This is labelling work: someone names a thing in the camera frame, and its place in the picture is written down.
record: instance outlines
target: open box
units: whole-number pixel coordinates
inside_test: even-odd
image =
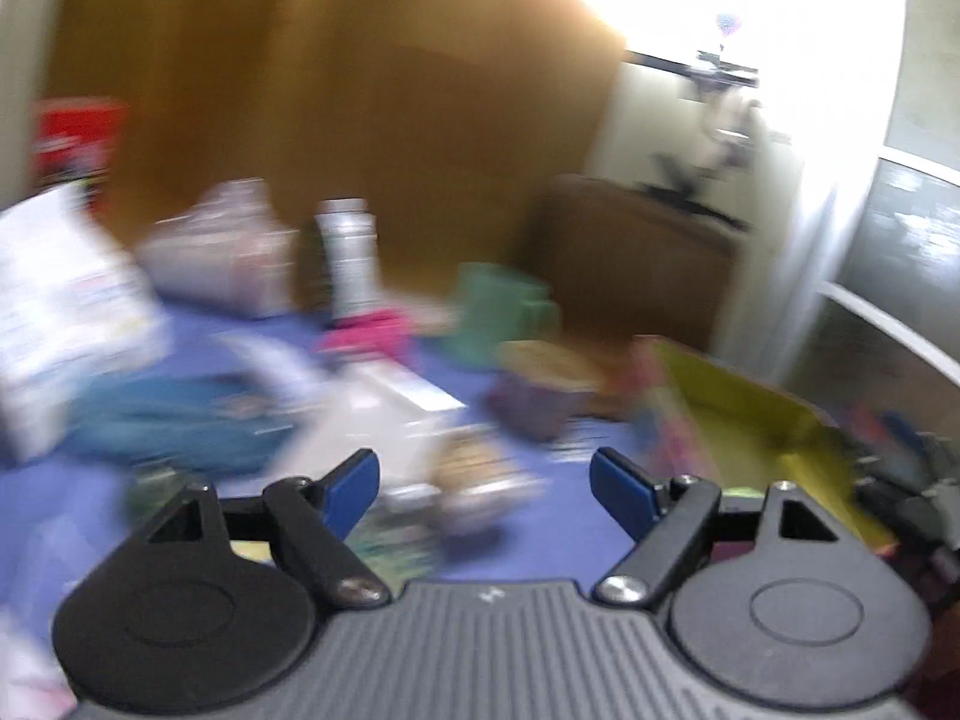
[[[638,337],[631,359],[631,420],[651,472],[724,490],[788,479],[870,546],[894,541],[851,502],[853,470],[825,413],[666,338]]]

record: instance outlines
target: pink object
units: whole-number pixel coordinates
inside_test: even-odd
[[[350,317],[320,339],[322,351],[374,352],[406,364],[411,324],[397,309],[384,308]]]

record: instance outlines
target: mug handle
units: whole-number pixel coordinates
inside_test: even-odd
[[[560,333],[560,306],[553,300],[531,300],[524,305],[526,338],[555,338]]]

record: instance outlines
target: red object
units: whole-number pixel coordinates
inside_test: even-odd
[[[397,309],[371,311],[344,319],[340,326],[320,339],[322,351],[374,352],[403,365],[410,356],[411,327]]]
[[[82,180],[88,208],[101,210],[107,180],[127,107],[110,98],[55,98],[37,106],[34,186],[37,189]]]

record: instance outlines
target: cup with tan lid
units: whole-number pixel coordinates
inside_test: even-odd
[[[488,402],[504,425],[530,439],[554,440],[582,413],[602,373],[580,355],[548,341],[508,341],[497,348],[503,368]]]

